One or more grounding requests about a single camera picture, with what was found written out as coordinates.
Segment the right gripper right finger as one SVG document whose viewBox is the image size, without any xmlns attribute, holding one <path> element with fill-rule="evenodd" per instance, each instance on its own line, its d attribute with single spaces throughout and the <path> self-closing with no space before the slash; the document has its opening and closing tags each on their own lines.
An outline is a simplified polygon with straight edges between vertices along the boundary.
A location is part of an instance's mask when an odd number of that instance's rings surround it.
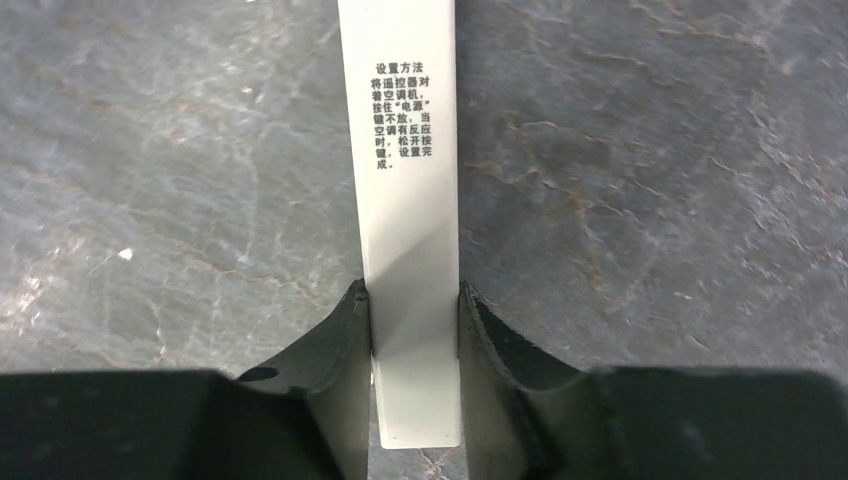
<svg viewBox="0 0 848 480">
<path fill-rule="evenodd" d="M 552 479 L 565 464 L 544 409 L 585 376 L 513 330 L 468 282 L 458 308 L 461 409 L 472 479 Z"/>
</svg>

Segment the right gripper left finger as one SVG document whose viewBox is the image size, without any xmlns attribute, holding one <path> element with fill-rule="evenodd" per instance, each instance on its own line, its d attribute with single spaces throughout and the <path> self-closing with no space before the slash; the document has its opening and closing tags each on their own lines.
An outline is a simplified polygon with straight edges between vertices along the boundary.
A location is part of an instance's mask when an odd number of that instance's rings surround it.
<svg viewBox="0 0 848 480">
<path fill-rule="evenodd" d="M 341 477 L 365 479 L 371 385 L 365 282 L 354 281 L 323 321 L 237 381 L 254 390 L 303 400 Z"/>
</svg>

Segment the white remote control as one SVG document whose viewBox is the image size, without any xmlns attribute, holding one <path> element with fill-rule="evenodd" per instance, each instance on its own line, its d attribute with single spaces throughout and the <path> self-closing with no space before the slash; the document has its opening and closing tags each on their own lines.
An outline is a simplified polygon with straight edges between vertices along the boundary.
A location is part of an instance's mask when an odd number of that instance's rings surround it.
<svg viewBox="0 0 848 480">
<path fill-rule="evenodd" d="M 461 441 L 455 5 L 338 5 L 381 445 Z"/>
</svg>

